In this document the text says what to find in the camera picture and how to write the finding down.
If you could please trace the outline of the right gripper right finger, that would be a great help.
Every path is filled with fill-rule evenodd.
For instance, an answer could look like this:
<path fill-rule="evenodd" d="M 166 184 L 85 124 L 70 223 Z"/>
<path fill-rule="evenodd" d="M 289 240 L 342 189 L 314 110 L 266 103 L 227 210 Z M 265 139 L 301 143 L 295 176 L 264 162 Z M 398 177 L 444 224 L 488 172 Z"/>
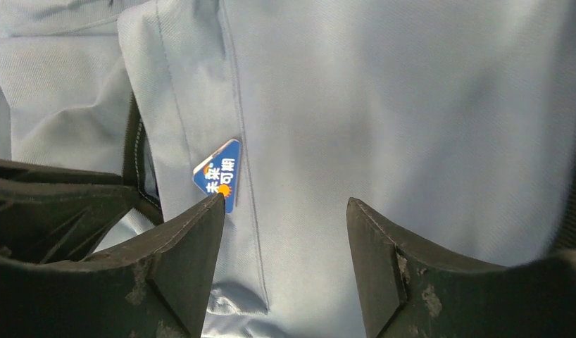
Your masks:
<path fill-rule="evenodd" d="M 450 251 L 359 199 L 346 219 L 368 337 L 576 337 L 576 249 L 507 268 Z"/>

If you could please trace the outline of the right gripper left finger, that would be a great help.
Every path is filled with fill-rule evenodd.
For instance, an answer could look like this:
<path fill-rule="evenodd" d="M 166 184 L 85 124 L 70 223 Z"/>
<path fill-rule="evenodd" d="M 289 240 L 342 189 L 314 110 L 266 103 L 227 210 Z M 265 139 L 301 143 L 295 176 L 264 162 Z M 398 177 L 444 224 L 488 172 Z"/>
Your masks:
<path fill-rule="evenodd" d="M 0 256 L 0 337 L 198 337 L 224 219 L 217 194 L 82 261 Z"/>

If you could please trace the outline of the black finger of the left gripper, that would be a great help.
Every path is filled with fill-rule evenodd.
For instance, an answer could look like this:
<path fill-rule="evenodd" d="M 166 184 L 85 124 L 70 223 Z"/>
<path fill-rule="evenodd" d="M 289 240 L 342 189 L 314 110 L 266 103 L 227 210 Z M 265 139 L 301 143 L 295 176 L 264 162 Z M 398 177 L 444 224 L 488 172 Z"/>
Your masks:
<path fill-rule="evenodd" d="M 0 159 L 0 254 L 7 258 L 80 261 L 132 209 L 154 225 L 163 222 L 137 176 Z"/>

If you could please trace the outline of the blue student backpack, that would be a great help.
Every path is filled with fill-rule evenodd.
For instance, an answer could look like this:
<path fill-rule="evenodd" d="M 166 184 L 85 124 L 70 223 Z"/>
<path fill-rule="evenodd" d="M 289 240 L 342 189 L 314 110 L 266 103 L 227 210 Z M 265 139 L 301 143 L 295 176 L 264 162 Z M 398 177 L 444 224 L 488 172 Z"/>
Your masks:
<path fill-rule="evenodd" d="M 242 144 L 202 337 L 363 337 L 346 203 L 543 255 L 576 153 L 576 1 L 0 1 L 0 158 L 120 173 L 171 219 Z"/>

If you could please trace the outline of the blue triangular label card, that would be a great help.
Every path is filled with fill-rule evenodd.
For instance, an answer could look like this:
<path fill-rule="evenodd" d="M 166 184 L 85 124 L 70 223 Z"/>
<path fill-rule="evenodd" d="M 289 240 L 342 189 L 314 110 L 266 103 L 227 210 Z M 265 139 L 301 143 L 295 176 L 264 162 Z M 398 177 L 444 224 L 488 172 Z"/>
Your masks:
<path fill-rule="evenodd" d="M 224 196 L 226 214 L 236 204 L 241 150 L 241 142 L 230 139 L 193 169 L 193 183 L 204 194 Z"/>

